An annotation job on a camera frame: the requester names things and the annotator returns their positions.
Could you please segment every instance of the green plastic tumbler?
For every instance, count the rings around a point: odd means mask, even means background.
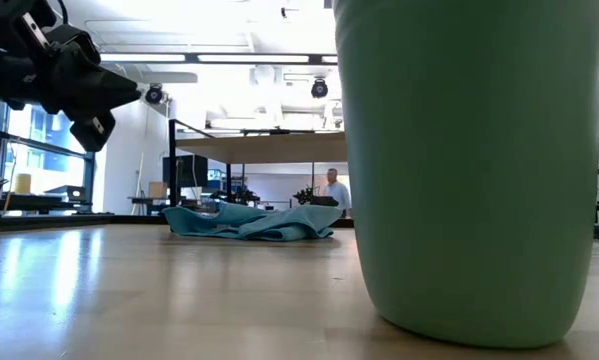
[[[463,344],[559,341],[591,256],[599,0],[338,0],[366,286]]]

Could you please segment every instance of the black robotic arm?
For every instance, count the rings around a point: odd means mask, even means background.
[[[139,99],[134,81],[99,66],[90,35],[57,18],[46,0],[0,0],[0,101],[63,111],[86,151],[99,151],[115,126],[111,109]]]

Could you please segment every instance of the man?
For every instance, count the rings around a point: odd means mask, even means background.
[[[328,170],[328,185],[326,186],[325,195],[331,196],[339,202],[337,208],[343,210],[342,218],[347,215],[352,217],[352,203],[350,202],[350,192],[346,185],[337,181],[337,169]]]

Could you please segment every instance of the crumpled towel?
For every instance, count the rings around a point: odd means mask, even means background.
[[[342,211],[334,207],[304,205],[269,212],[243,205],[225,204],[214,217],[175,207],[163,211],[178,235],[241,240],[294,241],[322,239],[333,234],[332,225]]]

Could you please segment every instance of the white shirt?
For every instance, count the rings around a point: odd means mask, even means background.
[[[328,184],[325,191],[326,196],[332,196],[333,199],[339,202],[337,208],[339,209],[352,209],[352,203],[350,202],[350,192],[346,185],[336,181],[333,184]]]

